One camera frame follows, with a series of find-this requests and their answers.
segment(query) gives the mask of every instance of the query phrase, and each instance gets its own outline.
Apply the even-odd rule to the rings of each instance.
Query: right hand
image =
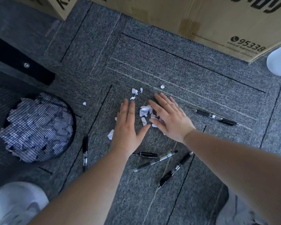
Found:
[[[155,93],[155,98],[161,106],[152,100],[149,100],[149,104],[165,121],[165,124],[152,118],[150,122],[154,123],[169,138],[183,143],[185,136],[196,128],[172,97],[168,99],[163,93],[160,95]]]

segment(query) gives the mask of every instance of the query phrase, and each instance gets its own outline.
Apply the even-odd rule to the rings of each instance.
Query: cardboard box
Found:
[[[41,12],[66,20],[77,0],[15,0]]]
[[[281,45],[281,0],[91,0],[252,62]]]

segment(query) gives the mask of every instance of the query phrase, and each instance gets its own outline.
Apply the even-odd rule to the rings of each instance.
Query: left hand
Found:
[[[131,101],[128,112],[128,100],[125,99],[117,115],[110,150],[123,152],[129,157],[139,147],[151,125],[145,125],[136,135],[134,122],[135,102]]]

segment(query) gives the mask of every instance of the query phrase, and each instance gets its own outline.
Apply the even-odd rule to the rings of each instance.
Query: pen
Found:
[[[164,184],[174,175],[174,173],[180,169],[180,167],[193,155],[193,152],[186,154],[180,162],[175,166],[175,169],[170,170],[166,173],[159,181],[158,189],[160,189]]]
[[[158,155],[156,153],[151,153],[151,152],[134,152],[132,153],[133,155],[139,155],[139,156],[142,156],[142,157],[146,157],[146,158],[157,158]]]
[[[82,152],[83,152],[83,172],[87,170],[87,154],[88,154],[88,137],[85,136],[82,140]]]
[[[200,115],[203,115],[203,116],[215,119],[215,120],[217,120],[217,121],[219,121],[221,123],[224,123],[226,125],[238,125],[236,121],[232,121],[232,120],[229,120],[229,119],[224,118],[224,117],[219,117],[219,116],[216,116],[215,114],[212,114],[212,113],[209,113],[209,112],[206,112],[206,111],[203,111],[203,110],[191,109],[191,111],[193,111],[193,112],[195,112],[197,114],[200,114]]]
[[[156,160],[154,160],[152,162],[147,162],[144,165],[139,166],[133,172],[137,172],[137,171],[140,171],[140,170],[142,170],[142,169],[144,169],[144,168],[146,168],[148,166],[154,165],[155,163],[158,163],[158,162],[160,162],[162,160],[165,160],[165,159],[171,157],[172,155],[174,155],[177,152],[178,152],[177,150],[176,151],[169,151],[166,155],[161,155],[158,159],[156,159]]]

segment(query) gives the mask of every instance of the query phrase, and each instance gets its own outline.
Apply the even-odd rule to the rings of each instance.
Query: packing tape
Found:
[[[150,24],[147,10],[142,10],[142,9],[138,9],[138,8],[135,8],[135,7],[132,7],[131,10],[132,10],[132,17],[133,18],[135,18],[139,21],[142,21],[146,24]]]
[[[191,19],[183,18],[179,25],[179,35],[194,40],[201,24]]]

